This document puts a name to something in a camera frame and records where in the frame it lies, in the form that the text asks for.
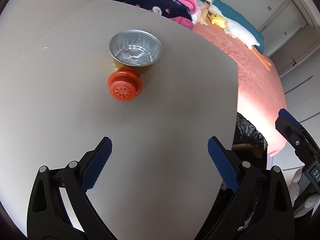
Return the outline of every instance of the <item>orange lid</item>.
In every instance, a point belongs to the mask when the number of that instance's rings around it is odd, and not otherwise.
[[[130,67],[122,67],[108,78],[110,94],[120,101],[134,99],[142,90],[140,76]]]

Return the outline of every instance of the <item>table surface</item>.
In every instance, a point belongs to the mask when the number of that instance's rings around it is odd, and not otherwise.
[[[163,55],[141,76],[141,94],[121,102],[106,85],[115,71],[108,43],[126,29],[155,35]],[[112,155],[87,195],[114,235],[194,239],[221,184],[207,141],[231,148],[237,79],[228,55],[183,26],[111,0],[87,4],[0,84],[1,202],[25,233],[39,167],[63,168],[108,136]]]

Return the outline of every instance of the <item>navy blue blanket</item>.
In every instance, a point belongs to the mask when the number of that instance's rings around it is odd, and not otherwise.
[[[189,8],[177,0],[127,0],[126,3],[155,12],[166,18],[181,16],[192,20]]]

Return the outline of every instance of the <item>foil cup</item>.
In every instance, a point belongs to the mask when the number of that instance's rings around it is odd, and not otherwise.
[[[118,69],[129,66],[142,74],[159,60],[162,46],[150,33],[127,30],[113,36],[109,50]]]

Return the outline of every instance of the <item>pink bedsheet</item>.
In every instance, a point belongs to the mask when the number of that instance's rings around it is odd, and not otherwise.
[[[225,34],[209,20],[207,23],[209,26],[196,24],[193,31],[238,63],[237,110],[266,138],[269,155],[277,154],[286,140],[276,130],[275,121],[279,110],[287,106],[275,66],[272,63],[271,71],[267,71],[241,41]]]

